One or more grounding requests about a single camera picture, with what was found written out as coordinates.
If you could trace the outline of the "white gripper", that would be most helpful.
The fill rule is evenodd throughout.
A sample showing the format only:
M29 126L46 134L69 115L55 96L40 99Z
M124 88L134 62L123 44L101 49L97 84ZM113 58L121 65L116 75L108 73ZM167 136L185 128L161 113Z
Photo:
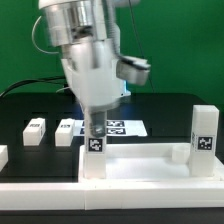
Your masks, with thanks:
M119 105L121 81L110 39L94 42L90 37L62 48L62 66L67 83L83 110L90 113L90 130L94 137L106 135L107 113Z

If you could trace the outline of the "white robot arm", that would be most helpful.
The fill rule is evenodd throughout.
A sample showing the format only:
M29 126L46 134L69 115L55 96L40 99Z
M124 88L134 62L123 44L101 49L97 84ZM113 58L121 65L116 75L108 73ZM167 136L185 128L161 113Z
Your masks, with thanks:
M121 82L143 85L150 70L145 59L119 49L117 7L140 0L39 0L50 43L61 49L71 91L84 111L87 133L106 135L106 113L119 105Z

